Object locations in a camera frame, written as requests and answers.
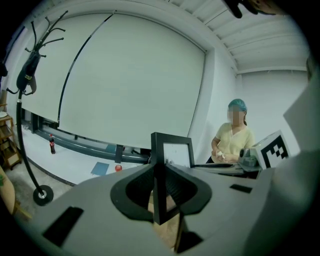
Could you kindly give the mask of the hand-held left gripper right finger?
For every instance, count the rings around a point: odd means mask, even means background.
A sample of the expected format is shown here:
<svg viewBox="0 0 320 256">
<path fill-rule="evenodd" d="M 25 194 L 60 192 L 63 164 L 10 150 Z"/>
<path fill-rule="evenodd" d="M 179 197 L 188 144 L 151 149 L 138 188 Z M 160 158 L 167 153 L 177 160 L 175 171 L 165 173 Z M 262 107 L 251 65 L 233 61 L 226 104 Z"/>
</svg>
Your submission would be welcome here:
<svg viewBox="0 0 320 256">
<path fill-rule="evenodd" d="M 283 165 L 254 180 L 174 165 L 169 170 L 211 191 L 199 213 L 183 216 L 177 256 L 267 255 L 287 236 Z"/>
</svg>

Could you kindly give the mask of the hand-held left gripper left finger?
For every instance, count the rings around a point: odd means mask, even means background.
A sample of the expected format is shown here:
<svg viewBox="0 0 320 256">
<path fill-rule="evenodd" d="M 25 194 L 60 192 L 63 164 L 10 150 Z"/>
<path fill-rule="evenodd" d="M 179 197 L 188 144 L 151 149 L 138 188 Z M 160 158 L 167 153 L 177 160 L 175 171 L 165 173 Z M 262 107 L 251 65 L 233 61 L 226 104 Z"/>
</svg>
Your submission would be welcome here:
<svg viewBox="0 0 320 256">
<path fill-rule="evenodd" d="M 141 171 L 138 166 L 86 180 L 40 207 L 31 221 L 21 227 L 50 256 L 175 256 L 147 221 L 131 220 L 111 201 L 112 186 Z M 43 236 L 68 208 L 83 213 L 61 246 Z"/>
</svg>

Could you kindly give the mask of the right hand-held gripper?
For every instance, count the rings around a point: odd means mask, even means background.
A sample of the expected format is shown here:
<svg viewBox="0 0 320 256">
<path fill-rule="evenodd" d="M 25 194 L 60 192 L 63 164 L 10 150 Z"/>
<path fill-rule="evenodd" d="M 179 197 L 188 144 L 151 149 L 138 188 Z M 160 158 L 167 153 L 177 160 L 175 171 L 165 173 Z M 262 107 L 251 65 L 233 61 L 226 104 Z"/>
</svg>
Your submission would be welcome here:
<svg viewBox="0 0 320 256">
<path fill-rule="evenodd" d="M 221 175 L 242 175 L 246 172 L 263 171 L 275 168 L 282 160 L 290 157 L 287 143 L 281 130 L 278 130 L 249 148 L 242 148 L 238 164 L 206 163 L 195 164 L 196 169 Z"/>
</svg>

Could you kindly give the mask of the black framed picture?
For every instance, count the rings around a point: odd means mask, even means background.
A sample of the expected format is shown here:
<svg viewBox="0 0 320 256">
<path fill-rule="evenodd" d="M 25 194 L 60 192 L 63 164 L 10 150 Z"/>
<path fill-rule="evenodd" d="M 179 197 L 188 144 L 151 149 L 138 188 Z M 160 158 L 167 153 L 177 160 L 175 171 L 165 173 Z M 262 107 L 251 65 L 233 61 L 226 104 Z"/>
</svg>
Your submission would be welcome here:
<svg viewBox="0 0 320 256">
<path fill-rule="evenodd" d="M 166 159 L 190 168 L 195 164 L 192 139 L 154 132 L 151 134 L 151 163 L 154 175 L 154 221 L 162 225 L 167 221 Z"/>
</svg>

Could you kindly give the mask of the teal book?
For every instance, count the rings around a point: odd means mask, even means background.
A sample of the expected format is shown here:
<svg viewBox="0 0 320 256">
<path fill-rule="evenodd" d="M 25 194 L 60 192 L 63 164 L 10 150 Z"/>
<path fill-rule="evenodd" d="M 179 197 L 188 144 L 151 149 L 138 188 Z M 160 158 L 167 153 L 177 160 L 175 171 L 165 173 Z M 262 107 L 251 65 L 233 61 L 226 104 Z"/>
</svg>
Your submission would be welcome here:
<svg viewBox="0 0 320 256">
<path fill-rule="evenodd" d="M 105 176 L 108 171 L 108 168 L 108 163 L 97 162 L 90 173 L 96 176 Z"/>
</svg>

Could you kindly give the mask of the wooden side table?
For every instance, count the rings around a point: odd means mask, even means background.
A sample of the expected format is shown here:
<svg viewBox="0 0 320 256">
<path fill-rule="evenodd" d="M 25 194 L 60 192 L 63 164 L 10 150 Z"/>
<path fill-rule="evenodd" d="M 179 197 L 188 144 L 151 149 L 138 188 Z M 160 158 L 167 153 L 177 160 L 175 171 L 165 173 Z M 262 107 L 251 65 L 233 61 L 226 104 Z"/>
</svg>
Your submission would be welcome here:
<svg viewBox="0 0 320 256">
<path fill-rule="evenodd" d="M 26 220 L 32 216 L 21 207 L 19 201 L 16 201 L 16 193 L 13 183 L 10 181 L 2 167 L 0 166 L 0 196 L 8 210 L 14 216 L 16 213 L 22 215 Z"/>
</svg>

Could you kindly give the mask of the wooden shelf rack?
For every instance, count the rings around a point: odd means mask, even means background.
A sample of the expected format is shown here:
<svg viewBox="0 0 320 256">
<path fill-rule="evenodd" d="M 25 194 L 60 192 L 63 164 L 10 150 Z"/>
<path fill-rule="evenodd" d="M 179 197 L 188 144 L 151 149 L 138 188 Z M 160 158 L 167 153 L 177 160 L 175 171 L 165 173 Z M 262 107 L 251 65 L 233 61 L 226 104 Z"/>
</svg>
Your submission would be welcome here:
<svg viewBox="0 0 320 256">
<path fill-rule="evenodd" d="M 0 112 L 0 155 L 11 171 L 15 165 L 22 163 L 22 158 L 15 143 L 13 128 L 13 118 L 6 112 Z"/>
</svg>

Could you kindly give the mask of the white roller blind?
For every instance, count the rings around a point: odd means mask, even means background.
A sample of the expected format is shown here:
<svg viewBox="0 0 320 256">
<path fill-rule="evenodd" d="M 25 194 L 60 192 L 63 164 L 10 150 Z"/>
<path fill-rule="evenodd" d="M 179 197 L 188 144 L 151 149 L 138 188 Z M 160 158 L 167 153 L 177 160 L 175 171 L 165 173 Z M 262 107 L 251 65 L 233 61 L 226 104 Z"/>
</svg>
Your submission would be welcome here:
<svg viewBox="0 0 320 256">
<path fill-rule="evenodd" d="M 155 22 L 116 14 L 85 44 L 63 93 L 59 127 L 148 149 L 154 132 L 187 136 L 204 53 Z"/>
<path fill-rule="evenodd" d="M 40 49 L 44 55 L 36 72 L 36 92 L 22 99 L 22 107 L 53 122 L 59 121 L 63 88 L 80 82 L 79 89 L 88 87 L 86 78 L 102 61 L 103 40 L 99 34 L 109 13 L 87 14 L 60 20 Z"/>
</svg>

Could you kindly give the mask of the black bag on coat rack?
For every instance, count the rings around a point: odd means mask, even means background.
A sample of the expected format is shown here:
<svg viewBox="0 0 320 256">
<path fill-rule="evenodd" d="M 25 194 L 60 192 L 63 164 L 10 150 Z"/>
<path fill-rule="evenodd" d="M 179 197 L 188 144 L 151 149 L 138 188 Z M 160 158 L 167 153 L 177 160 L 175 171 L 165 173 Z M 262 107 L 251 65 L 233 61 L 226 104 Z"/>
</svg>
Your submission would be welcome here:
<svg viewBox="0 0 320 256">
<path fill-rule="evenodd" d="M 40 62 L 40 54 L 33 51 L 28 60 L 23 65 L 21 71 L 18 74 L 16 80 L 16 86 L 19 90 L 25 91 L 27 85 L 31 88 L 31 94 L 35 93 L 37 90 L 37 83 L 35 78 L 35 72 Z"/>
</svg>

